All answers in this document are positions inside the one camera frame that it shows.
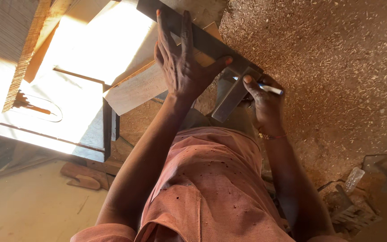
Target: forearm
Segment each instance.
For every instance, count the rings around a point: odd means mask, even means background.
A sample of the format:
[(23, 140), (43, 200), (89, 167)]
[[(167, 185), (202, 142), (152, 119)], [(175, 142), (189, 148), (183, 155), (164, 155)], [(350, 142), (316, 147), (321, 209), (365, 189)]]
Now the forearm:
[(334, 233), (319, 193), (295, 158), (286, 137), (265, 140), (277, 198), (296, 241)]
[(189, 107), (174, 96), (167, 97), (117, 174), (96, 224), (121, 223), (137, 229), (144, 205)]

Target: right hand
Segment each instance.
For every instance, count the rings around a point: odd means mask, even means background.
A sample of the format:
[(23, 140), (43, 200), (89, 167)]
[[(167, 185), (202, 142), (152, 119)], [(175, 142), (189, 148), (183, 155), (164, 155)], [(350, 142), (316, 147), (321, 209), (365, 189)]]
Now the right hand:
[(264, 75), (261, 82), (265, 85), (283, 90), (283, 94), (278, 95), (272, 92), (266, 92), (259, 87), (250, 75), (243, 77), (244, 87), (255, 100), (254, 112), (256, 113), (256, 119), (253, 125), (262, 134), (283, 136), (285, 135), (285, 131), (282, 127), (282, 108), (286, 92), (276, 80), (267, 74)]

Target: left hand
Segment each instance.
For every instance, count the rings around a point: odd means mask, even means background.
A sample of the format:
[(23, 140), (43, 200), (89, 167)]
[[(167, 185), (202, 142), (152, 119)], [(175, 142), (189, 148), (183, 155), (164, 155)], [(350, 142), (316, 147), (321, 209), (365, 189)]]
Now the left hand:
[(164, 72), (169, 95), (191, 104), (232, 62), (232, 58), (226, 56), (207, 67), (202, 67), (194, 57), (191, 14), (188, 11), (183, 13), (181, 49), (171, 37), (164, 13), (157, 10), (156, 15), (158, 22), (158, 41), (154, 53), (156, 63)]

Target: man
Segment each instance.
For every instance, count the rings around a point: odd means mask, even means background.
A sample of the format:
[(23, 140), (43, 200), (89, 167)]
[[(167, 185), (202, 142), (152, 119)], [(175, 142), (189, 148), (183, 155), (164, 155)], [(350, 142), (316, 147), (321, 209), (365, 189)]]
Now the man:
[[(190, 109), (232, 58), (223, 57), (206, 68), (194, 60), (187, 11), (181, 48), (159, 10), (157, 22), (155, 60), (169, 94), (117, 174), (96, 226), (71, 241), (344, 241), (332, 236), (328, 212), (286, 138), (281, 124), (284, 97), (243, 77), (255, 99), (254, 124), (292, 238), (261, 179), (261, 151), (252, 124), (245, 122), (245, 110), (237, 108), (227, 122), (218, 124)], [(269, 76), (264, 82), (282, 89)], [(218, 85), (222, 93), (225, 81)]]

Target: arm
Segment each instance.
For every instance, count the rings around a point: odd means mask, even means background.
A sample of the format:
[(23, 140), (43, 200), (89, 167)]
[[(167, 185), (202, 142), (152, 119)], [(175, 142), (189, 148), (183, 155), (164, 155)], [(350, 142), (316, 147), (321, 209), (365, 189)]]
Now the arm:
[[(273, 137), (284, 136), (281, 125), (281, 107), (284, 96), (267, 93), (250, 77), (244, 77), (246, 89), (255, 99), (255, 127), (262, 134)], [(282, 89), (274, 79), (266, 75), (265, 84)], [(273, 174), (277, 199), (292, 228), (296, 241), (307, 241), (319, 235), (333, 235), (331, 218), (322, 203), (319, 193), (308, 179), (297, 161), (292, 146), (286, 137), (264, 139)]]
[(171, 143), (193, 101), (232, 59), (222, 58), (208, 67), (193, 54), (191, 16), (185, 12), (182, 43), (178, 48), (157, 11), (158, 41), (155, 60), (164, 72), (169, 94), (152, 123), (119, 170), (96, 225), (121, 223), (137, 231), (144, 205), (165, 164)]

